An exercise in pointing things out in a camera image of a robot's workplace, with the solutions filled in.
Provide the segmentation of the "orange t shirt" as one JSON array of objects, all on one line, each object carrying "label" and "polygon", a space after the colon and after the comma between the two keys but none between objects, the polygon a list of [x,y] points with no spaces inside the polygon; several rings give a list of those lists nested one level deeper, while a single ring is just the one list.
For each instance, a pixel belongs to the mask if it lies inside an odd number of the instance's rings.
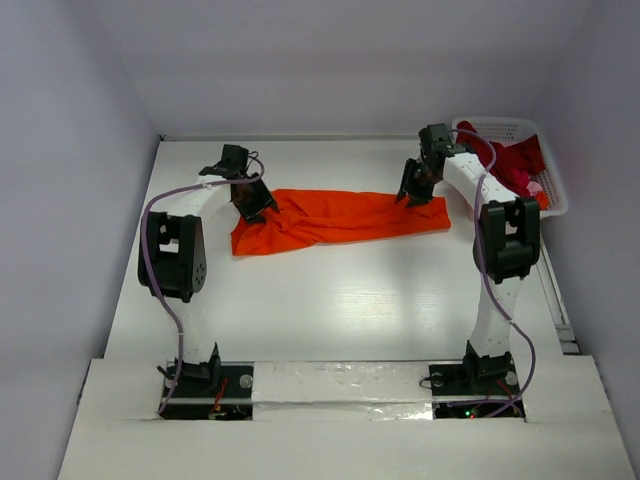
[{"label": "orange t shirt", "polygon": [[231,232],[236,257],[264,256],[319,244],[344,244],[451,228],[446,199],[436,197],[409,207],[389,193],[339,190],[278,189],[276,211],[263,213],[263,223],[240,219]]}]

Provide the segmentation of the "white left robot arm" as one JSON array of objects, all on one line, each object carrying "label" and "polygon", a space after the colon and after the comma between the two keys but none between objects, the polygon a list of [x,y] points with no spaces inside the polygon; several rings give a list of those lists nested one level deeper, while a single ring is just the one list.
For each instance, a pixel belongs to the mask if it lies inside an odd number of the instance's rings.
[{"label": "white left robot arm", "polygon": [[194,183],[158,194],[144,207],[138,280],[177,328],[178,353],[163,372],[170,389],[209,395],[220,386],[221,360],[211,329],[187,305],[207,279],[205,223],[229,204],[249,225],[264,224],[268,213],[279,210],[263,175],[256,151],[226,144],[221,159],[202,168]]}]

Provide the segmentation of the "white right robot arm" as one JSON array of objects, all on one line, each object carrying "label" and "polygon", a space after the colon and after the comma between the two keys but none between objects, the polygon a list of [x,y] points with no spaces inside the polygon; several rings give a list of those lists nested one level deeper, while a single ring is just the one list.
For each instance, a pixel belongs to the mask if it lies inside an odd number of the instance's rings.
[{"label": "white right robot arm", "polygon": [[396,196],[411,207],[434,199],[444,181],[473,209],[476,268],[481,293],[474,329],[458,363],[436,364],[427,380],[437,396],[485,396],[510,372],[510,333],[517,296],[540,256],[540,207],[509,190],[477,150],[444,124],[421,129],[419,155],[406,161]]}]

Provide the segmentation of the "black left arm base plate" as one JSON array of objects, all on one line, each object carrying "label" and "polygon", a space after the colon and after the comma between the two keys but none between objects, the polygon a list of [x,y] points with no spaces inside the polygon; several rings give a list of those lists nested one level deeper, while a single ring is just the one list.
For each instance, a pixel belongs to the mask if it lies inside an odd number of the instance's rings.
[{"label": "black left arm base plate", "polygon": [[253,363],[223,362],[213,383],[181,372],[165,420],[245,421],[253,418]]}]

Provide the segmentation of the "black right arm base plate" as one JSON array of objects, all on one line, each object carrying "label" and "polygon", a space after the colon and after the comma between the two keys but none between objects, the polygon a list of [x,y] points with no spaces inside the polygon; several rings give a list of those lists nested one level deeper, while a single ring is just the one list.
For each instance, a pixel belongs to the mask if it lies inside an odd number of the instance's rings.
[{"label": "black right arm base plate", "polygon": [[429,366],[420,386],[431,392],[435,419],[486,418],[507,405],[520,392],[514,362],[504,373],[488,379],[469,380],[461,363]]}]

